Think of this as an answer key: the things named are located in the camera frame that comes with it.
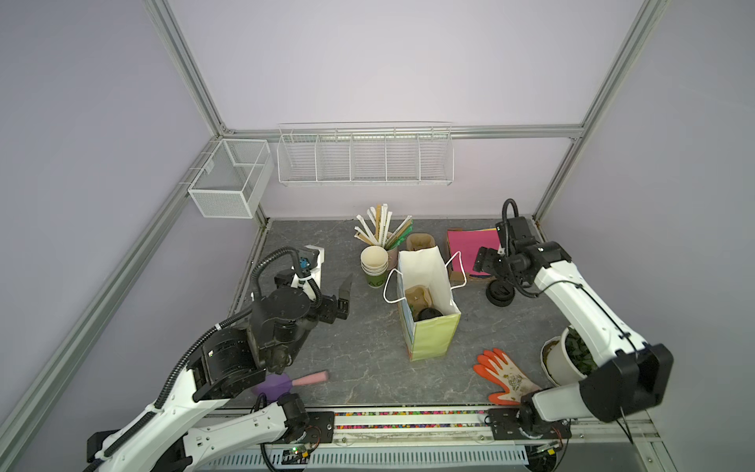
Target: paper bag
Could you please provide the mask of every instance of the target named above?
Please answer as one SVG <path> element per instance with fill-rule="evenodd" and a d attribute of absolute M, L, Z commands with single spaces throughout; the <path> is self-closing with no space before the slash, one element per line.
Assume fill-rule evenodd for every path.
<path fill-rule="evenodd" d="M 451 344 L 459 318 L 461 318 L 452 290 L 467 284 L 465 279 L 463 284 L 451 287 L 448 281 L 446 266 L 456 257 L 461 260 L 461 253 L 457 252 L 444 263 L 437 246 L 419 251 L 401 251 L 399 266 L 388 274 L 388 280 L 390 280 L 393 273 L 396 273 L 396 294 L 400 298 L 388 299 L 386 295 L 388 280 L 383 287 L 383 298 L 388 303 L 399 304 L 399 318 L 410 360 L 442 356 Z M 415 285 L 424 285 L 430 289 L 433 308 L 443 313 L 443 316 L 418 322 L 412 319 L 404 290 L 405 287 Z"/>

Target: pink folder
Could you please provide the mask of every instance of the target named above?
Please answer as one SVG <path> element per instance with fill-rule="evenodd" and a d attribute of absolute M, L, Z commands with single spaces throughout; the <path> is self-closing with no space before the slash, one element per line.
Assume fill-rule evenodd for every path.
<path fill-rule="evenodd" d="M 461 251 L 461 262 L 464 264 L 464 272 L 472 276 L 489 275 L 484 272 L 475 272 L 472 270 L 472 267 L 477 258 L 477 252 L 481 247 L 498 250 L 500 244 L 498 241 L 498 231 L 495 228 L 477 231 L 447 231 L 446 234 L 448 235 L 448 247 L 451 249 L 450 255 L 456 254 L 456 251 Z M 455 258 L 451 264 L 453 264 L 455 271 L 461 272 L 458 258 Z"/>

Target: black mounting plate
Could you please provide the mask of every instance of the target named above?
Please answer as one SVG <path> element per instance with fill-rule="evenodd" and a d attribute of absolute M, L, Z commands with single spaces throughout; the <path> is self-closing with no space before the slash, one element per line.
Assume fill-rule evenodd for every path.
<path fill-rule="evenodd" d="M 540 437 L 528 437 L 519 429 L 519 419 L 516 414 L 519 409 L 514 408 L 491 408 L 488 410 L 488 419 L 490 429 L 493 431 L 494 440 L 557 440 L 558 434 L 551 429 Z M 569 423 L 563 421 L 554 421 L 551 423 L 554 429 L 561 433 L 561 439 L 566 440 L 572 437 L 572 430 Z"/>
<path fill-rule="evenodd" d="M 335 431 L 335 413 L 333 412 L 308 412 L 310 420 L 307 426 L 317 426 L 320 431 L 311 427 L 306 431 L 306 436 L 296 443 L 316 443 L 317 436 L 320 436 L 320 444 L 332 443 L 333 432 Z M 286 444 L 283 439 L 273 441 L 273 444 Z"/>

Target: white wire rack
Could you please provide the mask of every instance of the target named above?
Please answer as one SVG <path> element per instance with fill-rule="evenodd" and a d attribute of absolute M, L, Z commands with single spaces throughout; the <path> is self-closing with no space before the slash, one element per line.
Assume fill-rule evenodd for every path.
<path fill-rule="evenodd" d="M 273 166 L 266 140 L 223 139 L 189 194 L 205 217 L 253 218 Z"/>
<path fill-rule="evenodd" d="M 282 133 L 278 177 L 284 185 L 448 185 L 451 128 Z"/>

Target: stack of paper cups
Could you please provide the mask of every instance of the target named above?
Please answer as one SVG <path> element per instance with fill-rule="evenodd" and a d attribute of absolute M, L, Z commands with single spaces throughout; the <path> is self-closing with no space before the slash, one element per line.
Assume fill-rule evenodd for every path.
<path fill-rule="evenodd" d="M 372 288 L 380 288 L 388 278 L 388 252 L 380 246 L 369 246 L 360 257 L 362 270 L 367 283 Z"/>

